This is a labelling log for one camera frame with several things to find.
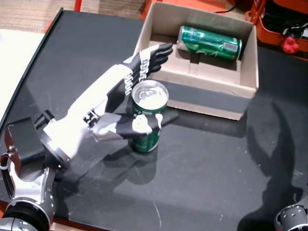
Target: red knob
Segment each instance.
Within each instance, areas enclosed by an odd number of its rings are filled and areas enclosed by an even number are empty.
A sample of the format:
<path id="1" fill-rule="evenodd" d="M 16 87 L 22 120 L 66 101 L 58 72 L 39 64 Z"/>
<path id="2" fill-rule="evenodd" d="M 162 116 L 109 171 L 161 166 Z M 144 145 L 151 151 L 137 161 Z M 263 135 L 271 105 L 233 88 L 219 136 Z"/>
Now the red knob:
<path id="1" fill-rule="evenodd" d="M 295 38 L 287 37 L 282 44 L 282 49 L 287 54 L 293 54 L 298 51 L 299 45 L 296 42 Z"/>

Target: green can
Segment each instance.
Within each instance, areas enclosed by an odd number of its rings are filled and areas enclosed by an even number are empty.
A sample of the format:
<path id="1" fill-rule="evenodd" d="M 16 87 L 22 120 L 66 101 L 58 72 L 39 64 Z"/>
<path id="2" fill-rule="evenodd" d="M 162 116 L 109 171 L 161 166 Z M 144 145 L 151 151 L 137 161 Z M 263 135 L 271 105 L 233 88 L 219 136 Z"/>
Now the green can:
<path id="1" fill-rule="evenodd" d="M 145 80 L 134 87 L 131 96 L 132 109 L 135 114 L 154 115 L 165 110 L 169 93 L 163 84 L 154 80 Z M 129 144 L 138 152 L 150 152 L 157 147 L 159 135 L 160 131 L 152 132 L 140 139 L 129 140 Z"/>
<path id="2" fill-rule="evenodd" d="M 189 26 L 181 26 L 177 47 L 184 51 L 236 61 L 241 53 L 242 41 Z"/>

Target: black table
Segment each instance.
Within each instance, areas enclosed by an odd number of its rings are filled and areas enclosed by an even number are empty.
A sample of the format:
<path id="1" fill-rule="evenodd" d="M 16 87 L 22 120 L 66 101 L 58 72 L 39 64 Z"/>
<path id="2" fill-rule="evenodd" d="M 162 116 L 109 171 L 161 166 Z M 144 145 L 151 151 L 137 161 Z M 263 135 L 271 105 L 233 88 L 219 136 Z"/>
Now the black table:
<path id="1" fill-rule="evenodd" d="M 60 13 L 6 122 L 46 109 L 64 117 L 87 86 L 132 54 L 141 26 Z M 55 183 L 56 217 L 115 231 L 271 230 L 276 212 L 307 193 L 308 69 L 266 48 L 258 55 L 260 89 L 240 121 L 180 111 L 148 155 L 126 141 L 84 140 Z"/>

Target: open cardboard box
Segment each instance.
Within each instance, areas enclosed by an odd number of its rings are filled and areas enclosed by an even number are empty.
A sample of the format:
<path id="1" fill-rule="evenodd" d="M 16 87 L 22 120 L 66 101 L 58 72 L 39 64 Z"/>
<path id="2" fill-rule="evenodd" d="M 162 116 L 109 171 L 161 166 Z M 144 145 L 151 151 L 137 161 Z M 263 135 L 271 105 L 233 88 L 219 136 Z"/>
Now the open cardboard box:
<path id="1" fill-rule="evenodd" d="M 176 41 L 182 25 L 241 39 L 239 60 L 179 51 Z M 168 106 L 239 120 L 258 89 L 255 26 L 216 13 L 156 2 L 150 7 L 135 53 L 164 42 L 173 42 L 174 51 L 152 78 L 167 87 Z"/>

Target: robotic arm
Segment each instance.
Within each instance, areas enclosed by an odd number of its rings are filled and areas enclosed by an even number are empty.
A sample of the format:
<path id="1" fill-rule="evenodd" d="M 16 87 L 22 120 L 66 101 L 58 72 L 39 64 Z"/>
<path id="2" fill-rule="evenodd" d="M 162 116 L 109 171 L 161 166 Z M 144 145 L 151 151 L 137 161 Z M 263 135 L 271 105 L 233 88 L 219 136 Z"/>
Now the robotic arm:
<path id="1" fill-rule="evenodd" d="M 34 124 L 26 118 L 6 125 L 7 152 L 0 157 L 0 170 L 10 202 L 0 219 L 0 231 L 49 230 L 55 213 L 55 172 L 69 167 L 84 137 L 91 135 L 96 141 L 138 138 L 178 117 L 173 112 L 112 113 L 134 85 L 160 70 L 171 53 L 171 43 L 155 45 L 113 65 L 78 97 L 61 120 L 45 111 Z"/>

